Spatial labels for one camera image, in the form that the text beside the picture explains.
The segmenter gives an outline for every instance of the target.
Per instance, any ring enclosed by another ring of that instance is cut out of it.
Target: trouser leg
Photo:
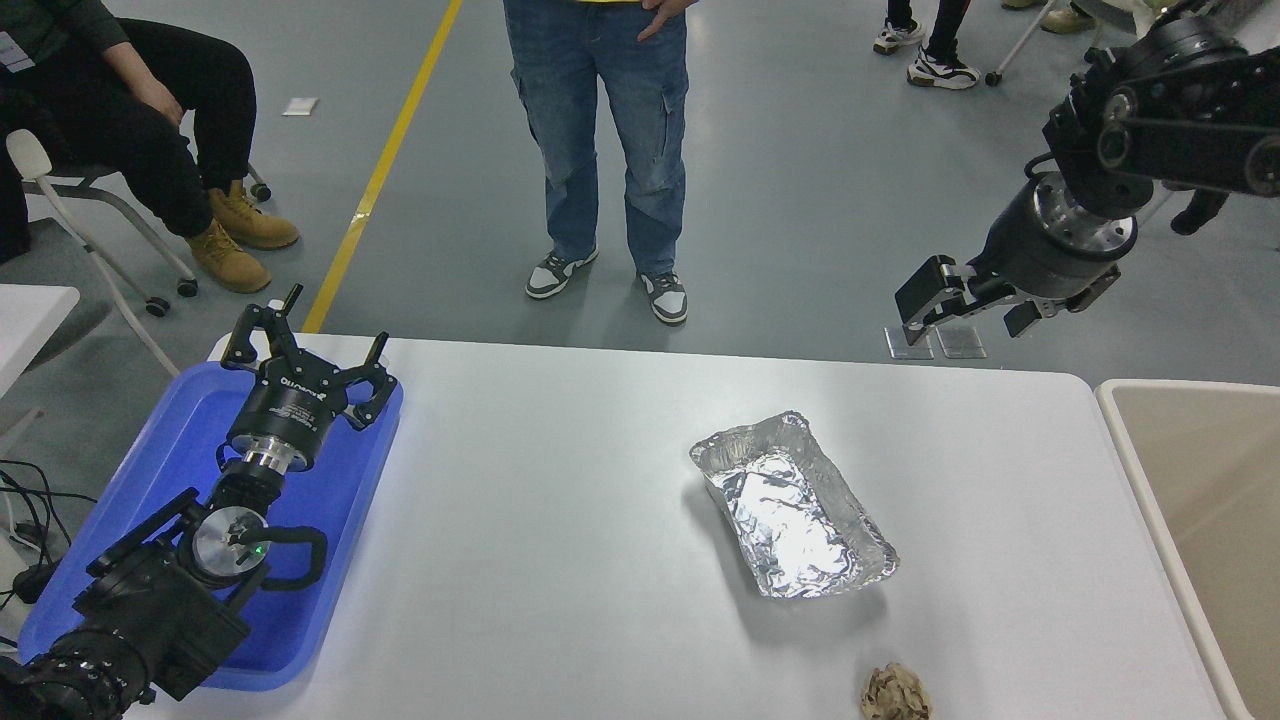
[[[193,237],[209,228],[212,211],[187,138],[133,97],[101,58],[68,46],[13,79],[49,108],[78,160],[120,170],[169,232]]]
[[[627,161],[627,246],[636,270],[667,273],[676,263],[685,210],[685,17],[668,19],[645,42],[635,37],[653,19],[652,10],[621,3],[600,8],[599,18],[593,47]]]
[[[595,247],[596,68],[584,47],[591,8],[572,0],[506,0],[512,79],[543,154],[553,251],[582,260]]]
[[[886,19],[893,27],[911,27],[911,1],[888,0]]]
[[[22,178],[8,156],[0,158],[0,263],[22,255],[31,247],[27,231],[27,199]]]
[[[257,119],[253,70],[234,45],[189,29],[122,19],[147,67],[195,114],[202,186],[228,190],[248,174]]]
[[[956,47],[956,33],[960,32],[960,23],[964,22],[965,13],[969,12],[969,0],[940,0],[938,18],[933,23],[933,33],[929,35],[929,46],[925,50],[934,58],[947,58]]]

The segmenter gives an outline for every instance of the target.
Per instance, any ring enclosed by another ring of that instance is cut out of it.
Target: tan work boot
[[[253,250],[279,250],[298,240],[298,228],[284,218],[264,215],[244,192],[244,183],[232,181],[230,192],[209,191],[214,218],[227,228],[227,234]]]
[[[1044,20],[1041,23],[1041,27],[1050,32],[1056,32],[1057,35],[1071,35],[1075,32],[1093,29],[1093,26],[1097,23],[1098,20],[1094,20],[1089,15],[1076,13],[1075,8],[1064,8],[1044,15]]]
[[[209,229],[188,237],[191,255],[200,266],[214,275],[218,284],[232,292],[257,292],[271,282],[271,273],[252,255],[244,252],[214,219]]]

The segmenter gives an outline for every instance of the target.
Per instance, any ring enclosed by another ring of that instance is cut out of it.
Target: person
[[[270,273],[241,245],[276,250],[300,233],[262,214],[244,191],[257,101],[237,47],[116,19],[100,0],[5,0],[0,61],[4,85],[52,117],[73,155],[61,160],[120,170],[134,197],[187,240],[221,286],[246,293],[266,287]],[[195,111],[198,160],[178,129],[187,110]],[[12,164],[0,163],[6,205],[15,192],[20,201]]]
[[[906,69],[906,82],[920,87],[968,90],[978,85],[982,74],[960,60],[956,33],[969,10],[969,0],[938,0],[928,46],[923,45],[924,27],[911,17],[910,0],[888,0],[884,27],[872,46],[881,55],[892,55],[908,45],[920,44],[915,60]]]
[[[0,140],[17,129],[28,129],[50,152],[68,154],[61,133],[49,110],[18,88],[8,87],[0,74]],[[27,204],[22,178],[9,160],[0,155],[0,263],[6,263],[31,250],[27,227]]]
[[[675,272],[684,223],[685,10],[696,0],[503,0],[512,79],[541,150],[552,250],[525,292],[564,290],[598,254],[596,78],[626,156],[627,246],[649,305],[667,324],[689,301]]]
[[[1044,0],[1000,0],[1000,6],[1006,10],[1025,10],[1027,8],[1042,4],[1044,4]],[[1050,10],[1044,15],[1044,19],[1041,20],[1041,29],[1057,35],[1084,32],[1094,27],[1097,27],[1097,20],[1093,19],[1093,15],[1085,13],[1075,3],[1068,4],[1066,8]]]

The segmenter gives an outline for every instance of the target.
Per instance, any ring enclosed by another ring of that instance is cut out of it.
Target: blue jeans
[[[671,272],[684,222],[685,18],[644,42],[640,3],[503,0],[520,100],[543,151],[553,251],[582,260],[595,247],[596,77],[604,81],[626,155],[627,246],[636,270]]]

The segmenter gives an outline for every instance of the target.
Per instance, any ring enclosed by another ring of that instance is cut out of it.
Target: white table
[[[0,395],[27,369],[77,300],[73,287],[0,284]]]
[[[335,363],[365,338],[303,336]],[[1089,388],[1061,374],[392,340],[406,401],[317,660],[129,720],[1221,717]],[[806,415],[901,555],[758,596],[687,459]],[[323,492],[305,475],[287,492]]]

